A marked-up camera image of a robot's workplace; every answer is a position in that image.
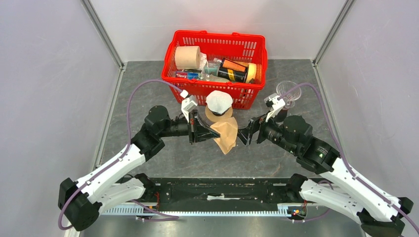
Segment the brown paper coffee filter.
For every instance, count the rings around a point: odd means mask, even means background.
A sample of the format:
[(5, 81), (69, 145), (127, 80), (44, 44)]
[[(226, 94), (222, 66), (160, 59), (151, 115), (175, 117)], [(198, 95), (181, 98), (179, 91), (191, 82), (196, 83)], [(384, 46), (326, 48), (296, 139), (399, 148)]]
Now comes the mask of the brown paper coffee filter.
[(210, 126), (211, 129), (218, 132), (220, 137), (214, 138), (215, 143), (226, 155), (235, 146), (238, 134), (238, 123), (234, 117), (218, 121)]

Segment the round wooden dripper holder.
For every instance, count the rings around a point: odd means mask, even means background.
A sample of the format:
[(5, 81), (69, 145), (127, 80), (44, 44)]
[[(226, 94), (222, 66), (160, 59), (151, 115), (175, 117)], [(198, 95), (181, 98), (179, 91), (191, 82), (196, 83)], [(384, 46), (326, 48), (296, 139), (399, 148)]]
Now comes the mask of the round wooden dripper holder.
[(211, 111), (208, 108), (208, 106), (206, 106), (205, 107), (205, 115), (206, 115), (208, 120), (210, 120), (211, 122), (216, 123), (216, 122), (223, 121), (223, 120), (231, 118), (232, 115), (233, 115), (233, 108), (230, 107), (222, 115), (216, 115), (213, 111)]

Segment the white paper coffee filter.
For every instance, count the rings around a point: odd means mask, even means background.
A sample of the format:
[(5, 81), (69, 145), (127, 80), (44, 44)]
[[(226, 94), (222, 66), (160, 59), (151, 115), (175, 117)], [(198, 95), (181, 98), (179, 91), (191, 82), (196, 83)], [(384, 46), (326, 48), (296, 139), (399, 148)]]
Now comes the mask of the white paper coffee filter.
[(232, 107), (233, 98), (226, 92), (214, 90), (206, 97), (206, 104), (213, 114), (221, 116)]

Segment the clear glass dripper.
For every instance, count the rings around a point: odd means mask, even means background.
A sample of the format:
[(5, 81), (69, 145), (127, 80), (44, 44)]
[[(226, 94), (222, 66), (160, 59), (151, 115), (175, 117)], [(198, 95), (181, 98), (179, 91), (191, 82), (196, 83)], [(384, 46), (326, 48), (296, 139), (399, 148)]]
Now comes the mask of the clear glass dripper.
[(301, 88), (294, 89), (293, 91), (287, 93), (294, 86), (296, 86), (295, 82), (285, 80), (280, 82), (276, 87), (276, 93), (279, 96), (282, 96), (282, 99), (285, 102), (285, 106), (283, 108), (284, 110), (294, 107), (296, 100), (298, 100), (301, 97)]

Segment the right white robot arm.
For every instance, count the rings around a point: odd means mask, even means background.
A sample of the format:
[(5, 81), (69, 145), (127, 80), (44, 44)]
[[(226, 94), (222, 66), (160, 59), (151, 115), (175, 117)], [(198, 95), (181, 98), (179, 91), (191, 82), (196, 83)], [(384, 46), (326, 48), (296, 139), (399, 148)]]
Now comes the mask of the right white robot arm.
[(340, 153), (312, 134), (312, 126), (301, 116), (286, 117), (281, 125), (266, 116), (253, 118), (239, 129), (245, 145), (257, 133), (257, 142), (270, 141), (290, 154), (304, 169), (338, 185), (340, 192), (322, 187), (313, 180), (294, 174), (285, 188), (292, 202), (310, 201), (339, 212), (372, 237), (399, 237), (405, 227), (413, 202), (395, 197), (378, 188), (346, 164)]

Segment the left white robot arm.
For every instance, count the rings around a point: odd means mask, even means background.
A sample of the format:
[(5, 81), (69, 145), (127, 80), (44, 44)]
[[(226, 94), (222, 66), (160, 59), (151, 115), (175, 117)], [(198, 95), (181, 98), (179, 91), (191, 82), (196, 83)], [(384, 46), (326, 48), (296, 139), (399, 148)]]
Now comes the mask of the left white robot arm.
[(166, 107), (152, 107), (140, 131), (113, 158), (76, 181), (67, 178), (61, 182), (59, 228), (68, 229), (62, 225), (62, 218), (66, 217), (69, 228), (80, 232), (90, 227), (102, 213), (119, 204), (132, 199), (152, 200), (154, 183), (146, 175), (137, 175), (122, 184), (116, 182), (155, 156), (165, 146), (162, 138), (178, 136), (188, 136), (189, 143), (198, 143), (219, 138), (220, 134), (202, 120), (196, 109), (183, 117), (171, 119)]

